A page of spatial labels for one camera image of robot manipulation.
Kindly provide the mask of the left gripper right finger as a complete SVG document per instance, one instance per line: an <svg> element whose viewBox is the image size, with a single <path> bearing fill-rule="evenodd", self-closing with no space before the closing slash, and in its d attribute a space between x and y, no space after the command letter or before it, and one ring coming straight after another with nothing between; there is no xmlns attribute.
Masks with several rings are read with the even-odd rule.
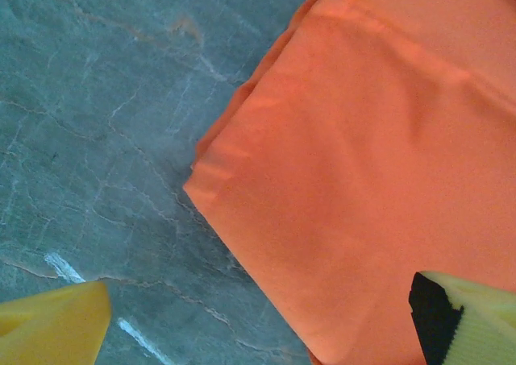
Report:
<svg viewBox="0 0 516 365"><path fill-rule="evenodd" d="M441 272L417 272L409 304L426 363L515 363L513 292Z"/></svg>

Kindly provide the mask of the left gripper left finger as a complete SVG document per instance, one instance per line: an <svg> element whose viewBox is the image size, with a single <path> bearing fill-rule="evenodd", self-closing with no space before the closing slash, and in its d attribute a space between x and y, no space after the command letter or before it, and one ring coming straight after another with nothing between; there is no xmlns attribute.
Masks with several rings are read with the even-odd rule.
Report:
<svg viewBox="0 0 516 365"><path fill-rule="evenodd" d="M73 284L1 303L1 363L93 364L110 325L107 286Z"/></svg>

